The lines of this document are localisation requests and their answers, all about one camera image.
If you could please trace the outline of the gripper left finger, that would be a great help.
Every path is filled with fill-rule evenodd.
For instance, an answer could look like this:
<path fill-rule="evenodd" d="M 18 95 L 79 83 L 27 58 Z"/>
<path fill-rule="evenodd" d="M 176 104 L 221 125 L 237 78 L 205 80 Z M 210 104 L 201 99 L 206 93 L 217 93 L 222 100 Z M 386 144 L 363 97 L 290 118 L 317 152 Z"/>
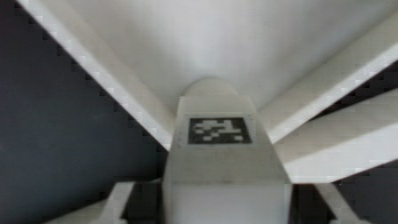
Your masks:
<path fill-rule="evenodd" d="M 164 224 L 160 180 L 119 182 L 103 201 L 43 224 Z"/>

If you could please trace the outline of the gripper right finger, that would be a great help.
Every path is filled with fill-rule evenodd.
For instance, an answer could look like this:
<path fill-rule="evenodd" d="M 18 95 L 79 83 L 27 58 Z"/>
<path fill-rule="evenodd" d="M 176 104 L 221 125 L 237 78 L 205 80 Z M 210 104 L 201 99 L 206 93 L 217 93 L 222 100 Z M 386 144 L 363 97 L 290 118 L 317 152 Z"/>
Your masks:
<path fill-rule="evenodd" d="M 357 215 L 333 183 L 294 185 L 288 224 L 373 224 Z"/>

